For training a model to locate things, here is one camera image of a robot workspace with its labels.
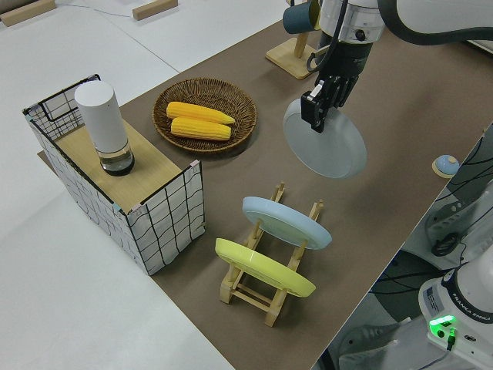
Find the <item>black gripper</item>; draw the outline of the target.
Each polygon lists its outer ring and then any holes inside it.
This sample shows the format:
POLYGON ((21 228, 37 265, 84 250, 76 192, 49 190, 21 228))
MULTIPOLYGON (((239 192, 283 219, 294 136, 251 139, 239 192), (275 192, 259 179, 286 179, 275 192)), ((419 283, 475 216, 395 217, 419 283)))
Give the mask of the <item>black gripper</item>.
POLYGON ((372 46, 372 43, 337 43, 318 73, 320 80, 311 91, 301 96, 301 118, 310 124, 312 130, 317 133, 324 131, 328 106, 340 108, 346 103, 364 70, 372 46))

